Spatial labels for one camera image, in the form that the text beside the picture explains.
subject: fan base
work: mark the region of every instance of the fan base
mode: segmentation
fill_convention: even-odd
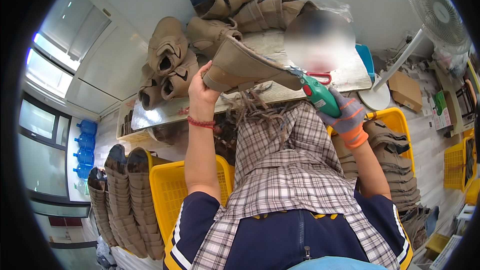
[[[387,84],[383,84],[377,91],[373,90],[380,80],[381,77],[378,74],[375,74],[375,82],[373,83],[372,88],[358,92],[358,96],[363,103],[374,111],[385,110],[390,103],[390,89]]]

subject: white stripe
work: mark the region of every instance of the white stripe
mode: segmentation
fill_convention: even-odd
[[[405,236],[402,226],[400,225],[400,220],[397,217],[397,207],[395,206],[395,204],[393,204],[393,216],[395,218],[395,222],[398,227],[398,231],[400,232],[400,235],[405,238],[405,242],[403,243],[403,251],[396,257],[396,260],[398,261],[398,263],[400,263],[407,256],[407,249],[409,248],[409,242],[407,241],[407,237]]]
[[[180,207],[180,213],[178,215],[177,223],[175,224],[175,233],[173,237],[175,238],[175,245],[173,245],[171,254],[180,262],[180,264],[185,269],[190,269],[192,264],[187,260],[186,257],[183,256],[182,252],[177,248],[177,244],[180,241],[180,219],[182,218],[182,211],[183,211],[183,202]]]

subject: electric fan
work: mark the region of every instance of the electric fan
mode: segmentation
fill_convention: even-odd
[[[467,29],[451,0],[408,0],[413,12],[422,20],[423,25],[402,55],[381,78],[375,74],[375,82],[370,90],[360,91],[358,95],[370,109],[386,109],[390,103],[390,90],[386,82],[400,68],[418,46],[424,35],[435,46],[454,54],[467,52],[471,45]]]

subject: red scissors handle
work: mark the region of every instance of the red scissors handle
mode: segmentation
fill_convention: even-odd
[[[319,77],[319,78],[326,78],[326,81],[325,80],[318,81],[322,85],[328,85],[332,81],[332,75],[330,75],[330,72],[326,72],[326,73],[307,72],[306,75]]]

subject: gloved hand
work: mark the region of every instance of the gloved hand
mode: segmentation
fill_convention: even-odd
[[[363,118],[365,117],[363,106],[355,99],[343,97],[333,87],[330,87],[328,91],[335,98],[342,115],[338,119],[321,111],[317,111],[317,115],[340,135],[345,141],[347,149],[351,150],[359,147],[368,139],[368,134],[363,130]]]

